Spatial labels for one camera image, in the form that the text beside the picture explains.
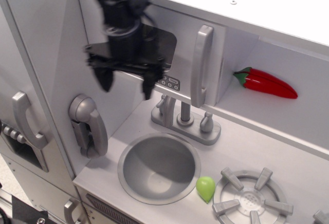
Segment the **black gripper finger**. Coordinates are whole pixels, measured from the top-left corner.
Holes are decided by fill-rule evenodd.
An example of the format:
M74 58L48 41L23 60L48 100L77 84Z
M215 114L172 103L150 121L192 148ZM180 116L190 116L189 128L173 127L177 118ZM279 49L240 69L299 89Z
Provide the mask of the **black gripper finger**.
M94 74L102 90L109 92L114 80L113 71L108 68L94 68Z
M161 79L161 74L155 72L146 72L143 75L143 84L142 91L144 93L144 99L149 100L151 98L151 94L155 83Z

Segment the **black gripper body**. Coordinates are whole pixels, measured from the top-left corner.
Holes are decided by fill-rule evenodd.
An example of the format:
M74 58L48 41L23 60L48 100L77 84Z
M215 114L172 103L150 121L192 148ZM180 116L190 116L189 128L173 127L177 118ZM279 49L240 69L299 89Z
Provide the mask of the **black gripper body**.
M158 28L138 28L119 34L108 30L108 40L89 44L85 52L88 65L136 74L143 78L146 72L161 74L170 68L170 33Z

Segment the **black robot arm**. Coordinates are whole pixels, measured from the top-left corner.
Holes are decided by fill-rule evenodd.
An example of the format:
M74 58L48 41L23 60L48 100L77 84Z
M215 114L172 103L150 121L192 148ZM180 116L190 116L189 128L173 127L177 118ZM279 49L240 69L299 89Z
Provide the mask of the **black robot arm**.
M159 53L157 29L142 23L142 17L152 21L145 13L149 0L97 1L104 15L107 42L85 47L88 65L105 92L112 87L114 71L141 76L144 98L150 99L156 82L163 78L165 59Z

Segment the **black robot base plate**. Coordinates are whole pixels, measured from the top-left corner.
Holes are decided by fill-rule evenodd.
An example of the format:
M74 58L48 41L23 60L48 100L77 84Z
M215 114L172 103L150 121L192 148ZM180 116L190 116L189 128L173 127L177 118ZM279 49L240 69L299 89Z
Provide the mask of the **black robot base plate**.
M48 214L37 211L1 189L1 223L53 223Z

